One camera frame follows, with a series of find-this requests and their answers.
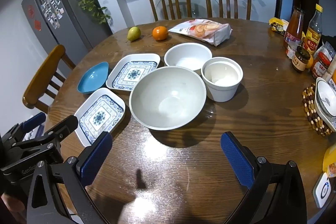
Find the red jar lid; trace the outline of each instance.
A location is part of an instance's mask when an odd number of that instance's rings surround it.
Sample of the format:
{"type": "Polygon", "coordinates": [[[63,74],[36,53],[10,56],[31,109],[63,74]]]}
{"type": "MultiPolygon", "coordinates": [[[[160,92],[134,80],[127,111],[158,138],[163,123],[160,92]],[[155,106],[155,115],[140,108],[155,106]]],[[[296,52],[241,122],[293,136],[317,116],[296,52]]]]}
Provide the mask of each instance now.
{"type": "Polygon", "coordinates": [[[330,66],[330,60],[329,60],[329,58],[328,58],[323,52],[319,52],[319,59],[320,59],[326,66],[330,66]]]}

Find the red sauce jar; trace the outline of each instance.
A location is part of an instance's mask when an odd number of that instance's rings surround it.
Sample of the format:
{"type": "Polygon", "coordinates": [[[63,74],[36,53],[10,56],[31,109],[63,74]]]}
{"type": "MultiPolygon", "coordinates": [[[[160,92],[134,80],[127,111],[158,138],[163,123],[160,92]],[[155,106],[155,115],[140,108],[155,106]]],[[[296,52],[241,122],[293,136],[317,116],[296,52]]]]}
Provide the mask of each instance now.
{"type": "Polygon", "coordinates": [[[313,62],[313,65],[311,66],[311,73],[313,74],[313,78],[316,79],[317,77],[323,77],[329,66],[329,58],[323,52],[319,52],[313,62]]]}

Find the red sticker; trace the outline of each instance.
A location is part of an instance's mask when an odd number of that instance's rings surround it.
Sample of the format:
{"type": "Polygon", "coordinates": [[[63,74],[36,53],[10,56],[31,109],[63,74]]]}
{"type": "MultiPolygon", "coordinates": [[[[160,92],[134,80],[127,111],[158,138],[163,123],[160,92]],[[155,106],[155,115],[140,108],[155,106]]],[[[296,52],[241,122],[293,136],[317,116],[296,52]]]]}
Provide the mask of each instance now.
{"type": "Polygon", "coordinates": [[[30,18],[33,18],[33,17],[34,17],[34,14],[35,14],[35,12],[34,12],[34,7],[33,7],[32,5],[28,5],[28,16],[29,16],[30,18]]]}
{"type": "Polygon", "coordinates": [[[38,31],[40,31],[41,30],[41,22],[38,21],[38,20],[35,20],[34,23],[35,23],[35,29],[38,30],[38,31]]]}

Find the pear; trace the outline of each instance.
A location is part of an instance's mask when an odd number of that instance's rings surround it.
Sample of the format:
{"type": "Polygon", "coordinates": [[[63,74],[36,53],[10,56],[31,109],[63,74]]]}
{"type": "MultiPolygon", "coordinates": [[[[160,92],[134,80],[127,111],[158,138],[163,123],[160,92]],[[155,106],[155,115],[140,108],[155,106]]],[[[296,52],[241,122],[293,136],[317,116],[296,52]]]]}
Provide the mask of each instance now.
{"type": "Polygon", "coordinates": [[[138,39],[141,35],[141,31],[138,27],[132,27],[129,29],[128,34],[127,34],[127,39],[129,41],[134,41],[138,39]]]}

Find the sauce bottle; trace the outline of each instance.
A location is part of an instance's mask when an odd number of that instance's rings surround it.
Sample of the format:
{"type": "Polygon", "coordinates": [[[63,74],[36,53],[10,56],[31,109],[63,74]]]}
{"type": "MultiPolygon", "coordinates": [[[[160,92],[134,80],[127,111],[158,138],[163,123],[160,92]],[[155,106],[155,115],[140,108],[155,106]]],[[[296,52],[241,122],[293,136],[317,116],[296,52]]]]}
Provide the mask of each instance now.
{"type": "Polygon", "coordinates": [[[316,12],[309,22],[307,35],[304,39],[303,47],[311,54],[317,49],[322,35],[322,12],[323,8],[316,4],[316,12]]]}
{"type": "Polygon", "coordinates": [[[287,30],[285,32],[285,37],[283,40],[283,46],[287,48],[290,41],[300,45],[303,29],[303,16],[305,12],[298,7],[294,7],[294,11],[289,21],[287,30]]]}

